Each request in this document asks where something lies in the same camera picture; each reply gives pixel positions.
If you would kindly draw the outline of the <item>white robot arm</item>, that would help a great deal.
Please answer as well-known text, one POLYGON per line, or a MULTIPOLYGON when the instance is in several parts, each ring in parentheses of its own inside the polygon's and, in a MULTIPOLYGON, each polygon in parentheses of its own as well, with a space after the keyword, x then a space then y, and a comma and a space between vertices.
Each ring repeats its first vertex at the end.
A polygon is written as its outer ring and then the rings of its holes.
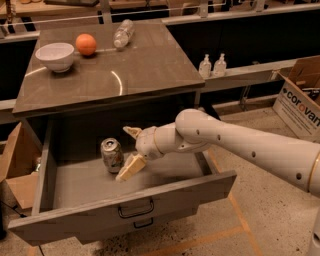
POLYGON ((320 144, 222 122, 205 112, 185 109, 160 127, 123 130, 136 140, 118 181, 126 181, 149 160, 172 152, 197 153, 220 146, 297 188, 320 197, 320 144))

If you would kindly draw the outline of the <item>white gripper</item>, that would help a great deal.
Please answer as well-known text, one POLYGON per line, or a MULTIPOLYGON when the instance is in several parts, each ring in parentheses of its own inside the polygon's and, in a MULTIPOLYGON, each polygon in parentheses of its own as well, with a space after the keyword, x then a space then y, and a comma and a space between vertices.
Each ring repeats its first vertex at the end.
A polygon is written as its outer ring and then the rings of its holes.
POLYGON ((127 181, 146 166, 146 160, 156 160, 163 157, 155 142, 156 127, 142 130, 139 127, 124 126, 123 130, 136 139, 135 148, 139 154, 130 154, 120 169, 116 180, 127 181))

